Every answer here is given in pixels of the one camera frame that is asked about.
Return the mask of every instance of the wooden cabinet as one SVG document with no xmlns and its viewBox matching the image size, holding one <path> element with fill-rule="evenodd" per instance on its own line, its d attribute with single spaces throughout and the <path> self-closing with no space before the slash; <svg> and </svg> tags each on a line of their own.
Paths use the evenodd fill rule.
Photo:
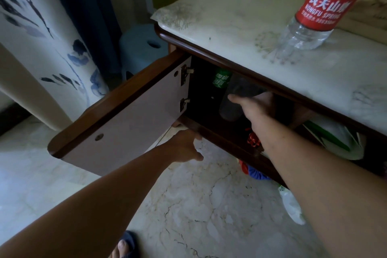
<svg viewBox="0 0 387 258">
<path fill-rule="evenodd" d="M 356 163 L 373 173 L 382 173 L 383 160 L 377 155 L 387 142 L 383 134 L 157 25 L 155 30 L 162 39 L 176 45 L 177 50 L 156 60 L 87 109 L 52 139 L 48 146 L 51 155 L 102 176 L 144 153 L 178 119 L 220 148 L 284 184 L 270 160 L 261 154 L 263 148 L 253 148 L 247 143 L 245 128 L 249 121 L 242 118 L 227 122 L 220 117 L 219 106 L 211 104 L 207 90 L 215 69 L 220 66 L 272 91 L 275 94 L 273 114 L 284 124 L 289 123 L 293 105 L 297 103 L 366 135 L 365 157 Z M 303 126 L 295 130 L 318 143 Z"/>
</svg>

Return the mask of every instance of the person's left hand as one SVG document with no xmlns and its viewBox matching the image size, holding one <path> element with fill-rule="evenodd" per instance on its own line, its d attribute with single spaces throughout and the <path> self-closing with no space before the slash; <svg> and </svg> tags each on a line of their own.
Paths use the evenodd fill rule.
<svg viewBox="0 0 387 258">
<path fill-rule="evenodd" d="M 194 139 L 201 140 L 202 136 L 190 129 L 186 129 L 178 131 L 176 135 L 161 146 L 164 146 L 176 155 L 173 159 L 175 162 L 187 162 L 191 159 L 202 161 L 203 155 L 196 151 L 193 145 Z"/>
</svg>

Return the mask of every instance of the slipper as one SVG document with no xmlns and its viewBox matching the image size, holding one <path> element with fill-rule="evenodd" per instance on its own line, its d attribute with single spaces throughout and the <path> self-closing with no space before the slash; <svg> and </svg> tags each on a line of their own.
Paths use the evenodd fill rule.
<svg viewBox="0 0 387 258">
<path fill-rule="evenodd" d="M 122 258 L 140 258 L 140 251 L 137 244 L 137 236 L 134 232 L 125 231 L 120 238 L 120 241 L 124 240 L 130 247 L 130 252 Z"/>
</svg>

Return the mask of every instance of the open cabinet door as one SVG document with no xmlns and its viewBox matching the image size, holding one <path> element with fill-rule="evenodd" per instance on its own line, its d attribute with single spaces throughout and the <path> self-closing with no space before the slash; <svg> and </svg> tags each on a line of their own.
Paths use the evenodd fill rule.
<svg viewBox="0 0 387 258">
<path fill-rule="evenodd" d="M 156 60 L 57 134 L 49 153 L 100 176 L 137 158 L 185 111 L 184 65 L 191 56 L 179 49 Z"/>
</svg>

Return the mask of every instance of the cabinet hinge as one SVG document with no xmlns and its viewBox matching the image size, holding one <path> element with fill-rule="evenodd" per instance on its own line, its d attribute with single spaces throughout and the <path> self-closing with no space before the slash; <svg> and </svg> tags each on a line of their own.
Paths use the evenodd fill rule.
<svg viewBox="0 0 387 258">
<path fill-rule="evenodd" d="M 183 86 L 185 84 L 186 78 L 188 74 L 193 74 L 194 69 L 188 68 L 187 65 L 183 65 L 180 69 L 180 86 Z"/>
<path fill-rule="evenodd" d="M 189 102 L 191 102 L 191 99 L 189 98 L 186 98 L 186 99 L 183 98 L 180 100 L 180 112 L 184 110 L 184 106 Z"/>
</svg>

